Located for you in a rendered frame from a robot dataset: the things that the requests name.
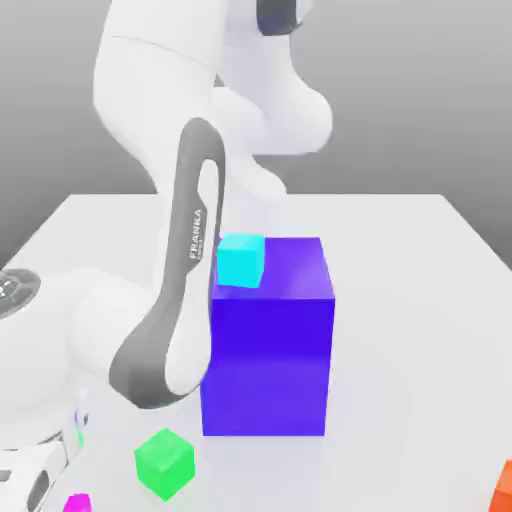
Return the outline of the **small cyan cube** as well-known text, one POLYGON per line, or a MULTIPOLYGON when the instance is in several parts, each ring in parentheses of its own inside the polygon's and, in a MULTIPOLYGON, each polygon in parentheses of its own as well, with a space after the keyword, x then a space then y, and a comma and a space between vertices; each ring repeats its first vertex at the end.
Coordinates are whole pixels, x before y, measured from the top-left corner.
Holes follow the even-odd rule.
POLYGON ((265 268, 265 237, 226 233, 217 249, 217 282, 222 286, 258 288, 265 268))

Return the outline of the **small green cube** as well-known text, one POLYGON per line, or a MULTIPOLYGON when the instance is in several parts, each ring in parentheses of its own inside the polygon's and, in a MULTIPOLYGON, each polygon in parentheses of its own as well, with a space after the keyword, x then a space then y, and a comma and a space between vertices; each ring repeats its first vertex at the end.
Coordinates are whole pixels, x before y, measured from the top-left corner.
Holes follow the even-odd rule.
POLYGON ((134 450, 139 481, 162 501, 169 501, 196 473, 194 447, 163 428, 134 450))

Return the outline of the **large blue box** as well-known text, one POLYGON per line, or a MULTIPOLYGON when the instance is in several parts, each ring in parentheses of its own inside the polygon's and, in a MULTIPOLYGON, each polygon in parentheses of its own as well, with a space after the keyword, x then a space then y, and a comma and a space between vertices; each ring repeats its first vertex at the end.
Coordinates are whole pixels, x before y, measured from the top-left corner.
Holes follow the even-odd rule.
POLYGON ((336 298, 317 237, 269 238, 256 289, 215 285, 209 437, 325 433, 336 298))

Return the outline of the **small magenta cube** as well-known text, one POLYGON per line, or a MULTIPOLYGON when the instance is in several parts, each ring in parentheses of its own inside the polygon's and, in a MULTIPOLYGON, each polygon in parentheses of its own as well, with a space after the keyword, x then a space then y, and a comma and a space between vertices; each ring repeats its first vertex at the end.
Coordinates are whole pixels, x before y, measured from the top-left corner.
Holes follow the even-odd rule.
POLYGON ((92 512, 91 499, 88 493, 70 495, 62 512, 92 512))

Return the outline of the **small orange cube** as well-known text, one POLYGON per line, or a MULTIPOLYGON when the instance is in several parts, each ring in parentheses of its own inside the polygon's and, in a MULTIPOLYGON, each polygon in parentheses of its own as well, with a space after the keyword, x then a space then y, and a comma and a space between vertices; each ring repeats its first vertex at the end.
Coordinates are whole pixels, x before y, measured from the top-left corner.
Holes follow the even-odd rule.
POLYGON ((512 459, 504 463, 488 512, 512 512, 512 459))

